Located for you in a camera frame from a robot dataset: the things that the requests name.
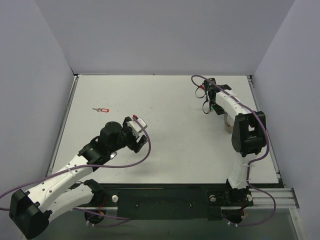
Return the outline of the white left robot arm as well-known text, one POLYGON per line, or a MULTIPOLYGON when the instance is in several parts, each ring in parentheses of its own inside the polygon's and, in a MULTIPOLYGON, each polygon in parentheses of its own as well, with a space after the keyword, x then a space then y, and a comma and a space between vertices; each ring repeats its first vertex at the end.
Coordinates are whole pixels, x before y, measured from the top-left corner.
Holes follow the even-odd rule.
POLYGON ((58 172, 31 184, 23 190, 18 187, 11 195, 9 217, 22 232, 32 240, 39 236, 58 216, 83 204, 99 205, 103 190, 90 179, 71 189, 82 178, 116 156, 116 152, 127 147, 138 153, 150 138, 148 125, 137 116, 126 117, 122 124, 110 121, 58 172))

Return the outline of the aluminium frame rail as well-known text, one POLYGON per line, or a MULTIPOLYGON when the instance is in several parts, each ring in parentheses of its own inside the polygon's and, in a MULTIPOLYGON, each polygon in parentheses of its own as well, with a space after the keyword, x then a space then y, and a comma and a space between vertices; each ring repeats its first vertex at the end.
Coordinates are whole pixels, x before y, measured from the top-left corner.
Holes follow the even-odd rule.
POLYGON ((245 207, 261 208, 296 208, 298 203, 291 189, 250 189, 247 193, 226 194, 222 190, 202 191, 196 188, 121 188, 100 189, 93 192, 91 188, 81 185, 63 192, 57 198, 53 193, 40 202, 41 211, 53 213, 70 211, 76 207, 97 208, 117 207, 123 209, 126 204, 134 206, 146 204, 187 203, 191 206, 204 204, 227 210, 238 210, 245 207))

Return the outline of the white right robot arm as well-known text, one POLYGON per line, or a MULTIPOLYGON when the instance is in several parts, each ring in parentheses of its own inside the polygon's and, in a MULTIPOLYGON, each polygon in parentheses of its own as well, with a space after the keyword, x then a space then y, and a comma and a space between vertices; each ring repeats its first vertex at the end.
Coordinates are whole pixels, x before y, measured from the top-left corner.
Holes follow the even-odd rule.
POLYGON ((240 190, 248 187, 253 155, 258 155, 264 147, 269 146, 266 137, 266 115, 244 105, 231 87, 227 84, 217 85, 213 78, 203 81, 203 90, 216 114, 226 115, 233 121, 231 144, 239 157, 227 179, 230 188, 223 192, 223 198, 226 203, 234 205, 242 197, 240 190))

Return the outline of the red tag key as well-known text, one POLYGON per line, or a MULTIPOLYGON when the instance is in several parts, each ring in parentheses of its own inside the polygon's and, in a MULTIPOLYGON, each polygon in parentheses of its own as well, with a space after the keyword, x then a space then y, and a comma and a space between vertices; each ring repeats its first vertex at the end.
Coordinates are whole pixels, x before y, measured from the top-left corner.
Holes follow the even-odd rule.
POLYGON ((108 113, 110 111, 108 108, 92 108, 92 109, 101 113, 108 113))

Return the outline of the black tag key loose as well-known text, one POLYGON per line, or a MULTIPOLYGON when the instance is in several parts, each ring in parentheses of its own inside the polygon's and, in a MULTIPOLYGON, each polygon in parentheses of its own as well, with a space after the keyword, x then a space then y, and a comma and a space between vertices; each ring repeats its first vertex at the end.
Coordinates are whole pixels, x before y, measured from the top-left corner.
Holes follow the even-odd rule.
POLYGON ((113 152, 111 155, 110 155, 110 159, 114 159, 115 157, 117 156, 117 152, 113 152))

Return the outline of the steel keyring disc with rings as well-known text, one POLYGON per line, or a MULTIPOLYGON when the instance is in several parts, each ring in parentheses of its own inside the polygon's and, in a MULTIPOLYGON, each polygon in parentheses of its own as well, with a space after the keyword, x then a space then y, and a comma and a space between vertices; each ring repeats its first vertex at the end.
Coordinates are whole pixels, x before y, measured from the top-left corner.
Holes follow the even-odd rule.
POLYGON ((224 121, 224 130, 231 135, 233 133, 234 120, 231 118, 231 116, 228 113, 225 112, 223 116, 223 121, 224 121))

